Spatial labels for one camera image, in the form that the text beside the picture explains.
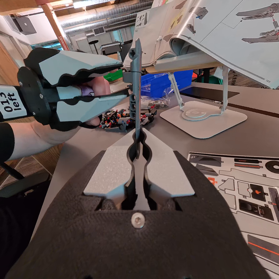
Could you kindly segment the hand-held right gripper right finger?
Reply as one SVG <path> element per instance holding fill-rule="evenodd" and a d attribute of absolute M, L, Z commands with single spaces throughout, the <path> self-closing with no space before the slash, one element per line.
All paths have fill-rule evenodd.
<path fill-rule="evenodd" d="M 155 203 L 195 194 L 175 152 L 145 128 L 141 129 L 144 166 L 144 193 Z"/>

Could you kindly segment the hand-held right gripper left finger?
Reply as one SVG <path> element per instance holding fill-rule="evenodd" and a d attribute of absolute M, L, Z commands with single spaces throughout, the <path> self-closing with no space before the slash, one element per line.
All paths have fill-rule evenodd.
<path fill-rule="evenodd" d="M 104 152 L 83 193 L 113 200 L 115 205 L 135 206 L 138 195 L 133 161 L 137 156 L 134 130 Z"/>

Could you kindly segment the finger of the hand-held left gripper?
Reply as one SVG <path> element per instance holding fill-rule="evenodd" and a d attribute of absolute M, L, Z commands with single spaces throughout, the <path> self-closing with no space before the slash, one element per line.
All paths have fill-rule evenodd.
<path fill-rule="evenodd" d="M 51 86 L 69 86 L 88 78 L 106 75 L 121 68 L 122 62 L 105 55 L 60 51 L 39 63 L 43 77 Z"/>
<path fill-rule="evenodd" d="M 57 87 L 56 113 L 60 122 L 87 122 L 110 110 L 129 96 L 128 89 L 109 95 L 96 95 L 88 86 Z"/>

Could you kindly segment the dark grey lego wing assembly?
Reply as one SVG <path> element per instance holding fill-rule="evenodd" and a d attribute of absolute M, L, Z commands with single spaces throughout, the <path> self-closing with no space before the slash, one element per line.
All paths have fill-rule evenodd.
<path fill-rule="evenodd" d="M 140 39 L 135 41 L 135 47 L 129 51 L 130 72 L 123 73 L 123 81 L 132 84 L 129 97 L 129 110 L 131 119 L 135 120 L 136 158 L 140 156 L 140 133 L 141 133 L 141 69 L 142 48 Z"/>

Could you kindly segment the person's left forearm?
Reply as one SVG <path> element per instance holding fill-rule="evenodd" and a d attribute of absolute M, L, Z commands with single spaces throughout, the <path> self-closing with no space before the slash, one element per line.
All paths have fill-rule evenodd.
<path fill-rule="evenodd" d="M 35 121 L 0 124 L 0 162 L 33 155 L 38 151 Z"/>

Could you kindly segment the partly built lego car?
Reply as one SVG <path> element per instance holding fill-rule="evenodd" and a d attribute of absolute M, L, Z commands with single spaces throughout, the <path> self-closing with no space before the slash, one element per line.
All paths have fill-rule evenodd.
<path fill-rule="evenodd" d="M 157 110 L 154 107 L 148 109 L 147 112 L 141 111 L 140 124 L 146 126 L 152 123 Z M 131 118 L 130 111 L 126 109 L 109 110 L 101 116 L 99 128 L 110 132 L 127 132 L 135 128 L 135 120 Z"/>

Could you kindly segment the lego sticker sheet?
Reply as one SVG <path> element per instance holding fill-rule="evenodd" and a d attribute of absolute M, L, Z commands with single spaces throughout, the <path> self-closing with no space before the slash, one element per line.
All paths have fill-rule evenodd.
<path fill-rule="evenodd" d="M 231 209 L 270 278 L 279 278 L 279 158 L 189 152 Z"/>

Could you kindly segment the plastic bag of lego parts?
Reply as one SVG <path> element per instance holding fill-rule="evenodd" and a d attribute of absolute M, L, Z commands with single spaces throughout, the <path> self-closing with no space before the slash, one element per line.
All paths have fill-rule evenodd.
<path fill-rule="evenodd" d="M 164 96 L 162 98 L 153 98 L 149 96 L 141 96 L 141 109 L 148 110 L 154 109 L 165 109 L 170 105 L 170 98 Z"/>

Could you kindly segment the lego instruction booklet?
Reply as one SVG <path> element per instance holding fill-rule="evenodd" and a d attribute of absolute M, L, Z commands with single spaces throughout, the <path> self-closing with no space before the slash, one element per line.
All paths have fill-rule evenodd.
<path fill-rule="evenodd" d="M 278 88 L 278 1 L 166 1 L 139 12 L 142 67 L 200 50 L 272 89 Z"/>

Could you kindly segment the person's left hand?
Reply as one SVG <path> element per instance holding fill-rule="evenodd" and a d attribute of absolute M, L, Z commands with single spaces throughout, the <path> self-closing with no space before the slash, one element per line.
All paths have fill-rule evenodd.
<path fill-rule="evenodd" d="M 82 96 L 88 96 L 90 92 L 94 92 L 94 96 L 111 94 L 109 82 L 102 76 L 76 87 L 81 90 Z M 42 125 L 37 121 L 31 122 L 30 126 L 32 137 L 28 142 L 31 143 L 32 148 L 35 148 L 31 155 L 68 141 L 81 129 L 81 127 L 77 127 L 71 131 L 62 132 L 51 129 L 49 125 Z"/>

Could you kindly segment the green plastic bin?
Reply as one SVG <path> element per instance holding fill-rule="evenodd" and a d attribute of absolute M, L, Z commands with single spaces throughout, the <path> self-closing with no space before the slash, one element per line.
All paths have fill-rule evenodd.
<path fill-rule="evenodd" d="M 104 79 L 106 79 L 109 83 L 122 79 L 122 77 L 123 77 L 122 69 L 119 69 L 115 72 L 110 72 L 107 75 L 104 75 Z"/>

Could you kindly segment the white book stand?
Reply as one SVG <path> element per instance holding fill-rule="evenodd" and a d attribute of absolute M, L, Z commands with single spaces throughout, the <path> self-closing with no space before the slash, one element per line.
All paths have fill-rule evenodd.
<path fill-rule="evenodd" d="M 219 62 L 213 54 L 205 53 L 201 50 L 201 46 L 195 46 L 194 43 L 190 43 L 190 40 L 188 36 L 172 35 L 169 44 L 176 56 L 154 62 L 155 72 L 168 74 L 178 102 L 178 106 L 161 113 L 160 116 L 192 137 L 206 139 L 246 121 L 247 116 L 227 109 L 229 68 L 224 64 L 221 66 L 223 97 L 220 107 L 199 101 L 182 100 L 174 72 L 199 68 L 198 64 Z"/>

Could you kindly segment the grey office chair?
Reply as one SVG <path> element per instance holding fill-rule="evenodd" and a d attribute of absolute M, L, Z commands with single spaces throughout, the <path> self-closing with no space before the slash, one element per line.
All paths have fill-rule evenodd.
<path fill-rule="evenodd" d="M 21 180 L 9 183 L 0 190 L 1 198 L 9 198 L 22 191 L 30 189 L 35 185 L 47 181 L 50 178 L 50 173 L 47 171 L 40 171 L 32 175 L 26 176 Z"/>

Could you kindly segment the person's dark clothing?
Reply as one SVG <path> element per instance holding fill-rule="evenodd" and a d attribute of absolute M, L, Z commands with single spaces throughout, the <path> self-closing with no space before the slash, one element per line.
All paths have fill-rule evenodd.
<path fill-rule="evenodd" d="M 28 246 L 51 181 L 37 184 L 31 193 L 1 198 L 0 278 L 4 278 Z"/>

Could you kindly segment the silver ventilation duct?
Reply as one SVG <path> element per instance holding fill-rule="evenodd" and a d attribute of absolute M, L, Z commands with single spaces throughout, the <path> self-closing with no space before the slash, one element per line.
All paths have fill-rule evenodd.
<path fill-rule="evenodd" d="M 58 22 L 64 33 L 68 36 L 99 27 L 110 26 L 120 22 L 127 16 L 132 19 L 137 12 L 149 9 L 153 4 L 151 0 L 134 0 L 110 6 L 90 9 L 84 12 L 73 13 L 58 17 Z"/>

